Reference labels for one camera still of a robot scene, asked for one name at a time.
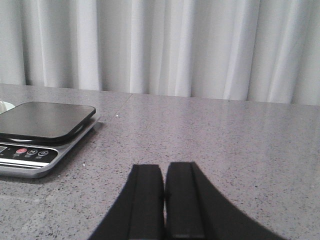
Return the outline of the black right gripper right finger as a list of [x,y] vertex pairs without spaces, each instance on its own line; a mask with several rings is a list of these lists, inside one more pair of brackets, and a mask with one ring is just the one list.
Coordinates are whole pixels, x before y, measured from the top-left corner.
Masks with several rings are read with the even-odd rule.
[[233,205],[195,162],[170,163],[165,183],[170,240],[280,240]]

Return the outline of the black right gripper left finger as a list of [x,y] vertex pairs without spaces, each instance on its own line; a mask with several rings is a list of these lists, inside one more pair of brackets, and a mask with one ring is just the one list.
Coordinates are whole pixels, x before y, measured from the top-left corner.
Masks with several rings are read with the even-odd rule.
[[91,240],[163,240],[164,182],[156,164],[134,164]]

